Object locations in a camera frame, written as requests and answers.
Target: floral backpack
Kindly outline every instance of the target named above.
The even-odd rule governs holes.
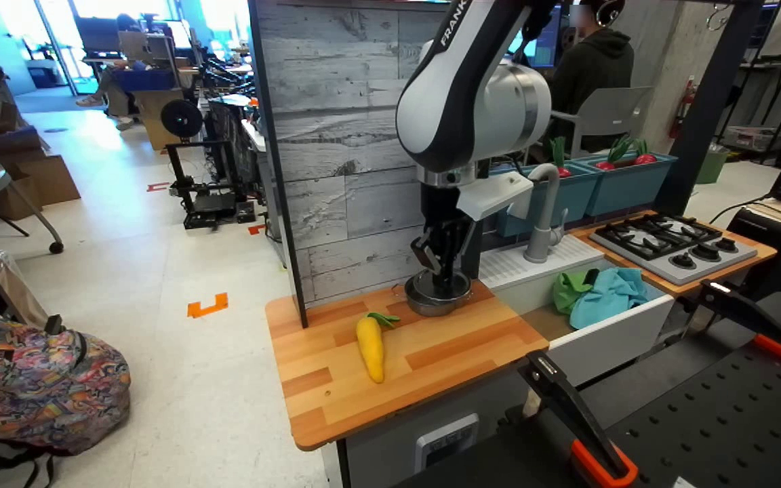
[[[128,386],[119,351],[0,321],[0,442],[82,454],[128,420]]]

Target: white floor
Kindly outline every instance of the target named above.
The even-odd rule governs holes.
[[[82,200],[45,207],[66,255],[45,253],[36,219],[22,219],[33,238],[0,225],[0,249],[20,260],[49,313],[119,347],[133,369],[131,423],[67,458],[60,485],[329,485],[321,455],[296,451],[288,431],[264,303],[288,295],[289,282],[265,238],[245,225],[182,232],[180,203],[147,194],[171,183],[171,169],[142,127],[119,134],[98,111],[30,114],[30,123],[53,131],[45,142],[66,154]],[[773,179],[768,167],[731,162],[719,186],[695,191],[689,215],[710,219],[768,194]],[[230,309],[189,321],[186,303],[213,293],[228,293]]]

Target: stove top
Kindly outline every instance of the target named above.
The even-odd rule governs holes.
[[[672,286],[689,286],[752,260],[753,249],[695,219],[646,215],[615,219],[594,232],[594,242],[658,275]]]

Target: orange tape marker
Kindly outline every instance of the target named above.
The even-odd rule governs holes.
[[[223,313],[223,309],[228,309],[228,293],[217,293],[217,301],[211,308],[200,308],[200,301],[192,301],[186,308],[186,314],[189,318],[203,318],[203,314],[213,314],[213,313]]]

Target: person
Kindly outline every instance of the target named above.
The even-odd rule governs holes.
[[[548,80],[554,111],[577,114],[594,89],[632,85],[635,51],[630,36],[611,30],[623,7],[623,0],[580,0],[577,40]],[[554,120],[548,142],[556,137],[570,145],[571,125]]]

